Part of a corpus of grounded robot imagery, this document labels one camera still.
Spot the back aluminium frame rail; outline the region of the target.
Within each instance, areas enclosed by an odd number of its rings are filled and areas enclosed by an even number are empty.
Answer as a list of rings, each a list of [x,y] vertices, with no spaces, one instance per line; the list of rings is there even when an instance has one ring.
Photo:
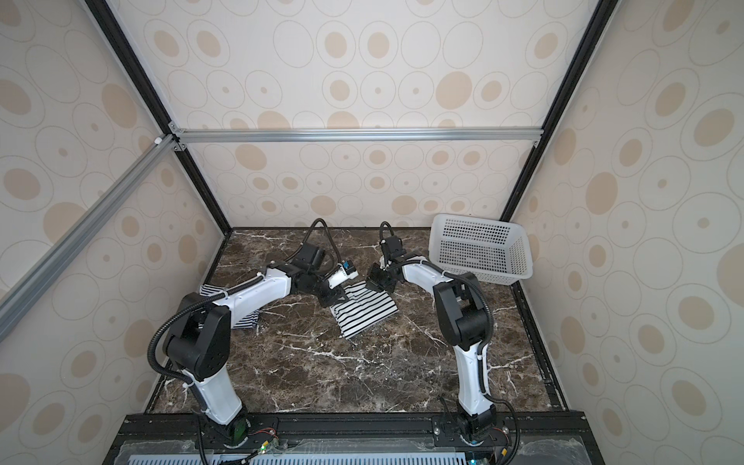
[[[182,129],[182,143],[408,143],[409,141],[540,141],[539,127]]]

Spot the white plastic laundry basket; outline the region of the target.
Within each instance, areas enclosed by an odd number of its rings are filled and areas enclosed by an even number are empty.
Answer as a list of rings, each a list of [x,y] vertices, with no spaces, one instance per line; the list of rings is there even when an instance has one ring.
[[[511,286],[533,276],[528,234],[515,223],[438,214],[428,251],[430,261],[441,269],[472,272],[482,283]]]

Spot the blue white striped tank top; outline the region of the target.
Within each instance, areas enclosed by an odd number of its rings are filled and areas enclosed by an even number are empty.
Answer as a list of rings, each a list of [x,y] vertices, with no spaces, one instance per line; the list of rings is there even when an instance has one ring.
[[[250,329],[255,327],[259,318],[262,285],[253,284],[236,286],[225,289],[203,284],[198,294],[205,298],[217,296],[217,305],[227,306],[231,310],[231,325],[233,329]]]

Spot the aluminium frame rail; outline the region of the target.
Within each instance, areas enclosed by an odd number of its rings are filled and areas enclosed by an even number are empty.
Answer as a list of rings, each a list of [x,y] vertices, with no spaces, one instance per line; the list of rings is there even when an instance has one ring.
[[[176,137],[162,135],[77,223],[30,269],[1,302],[1,338],[6,339],[61,273],[110,221],[136,188],[174,151]]]
[[[182,129],[182,143],[408,143],[409,141],[540,141],[539,127]]]

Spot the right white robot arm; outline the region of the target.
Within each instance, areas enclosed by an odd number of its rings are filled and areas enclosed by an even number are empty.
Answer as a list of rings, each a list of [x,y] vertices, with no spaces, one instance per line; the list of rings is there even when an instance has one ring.
[[[455,349],[459,382],[458,414],[461,437],[467,444],[484,441],[498,420],[497,405],[487,380],[487,347],[495,322],[477,277],[470,272],[445,271],[425,257],[409,254],[399,236],[380,237],[382,257],[368,271],[368,288],[391,293],[399,283],[416,285],[434,300],[440,331]]]

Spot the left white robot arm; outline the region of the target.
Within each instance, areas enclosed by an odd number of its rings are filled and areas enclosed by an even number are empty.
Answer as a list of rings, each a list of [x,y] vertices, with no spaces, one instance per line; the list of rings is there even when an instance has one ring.
[[[247,326],[267,304],[290,295],[310,294],[323,307],[348,300],[343,284],[358,277],[355,265],[339,261],[322,271],[324,259],[322,248],[303,243],[290,259],[268,263],[246,282],[232,288],[206,286],[184,296],[176,315],[149,342],[150,367],[185,383],[213,424],[235,424],[244,407],[227,369],[232,331]]]

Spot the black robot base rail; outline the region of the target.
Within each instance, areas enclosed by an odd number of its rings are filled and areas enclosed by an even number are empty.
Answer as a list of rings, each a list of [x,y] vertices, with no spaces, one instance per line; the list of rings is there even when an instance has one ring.
[[[446,413],[251,414],[226,446],[192,414],[127,417],[107,464],[601,464],[579,412],[502,414],[468,444]]]

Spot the left aluminium frame rail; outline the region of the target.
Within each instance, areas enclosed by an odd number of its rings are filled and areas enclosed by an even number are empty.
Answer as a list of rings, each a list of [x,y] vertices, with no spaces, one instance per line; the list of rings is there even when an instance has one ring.
[[[136,188],[174,151],[176,137],[162,135],[77,223],[30,269],[1,302],[1,338],[6,339],[61,273],[110,221]]]

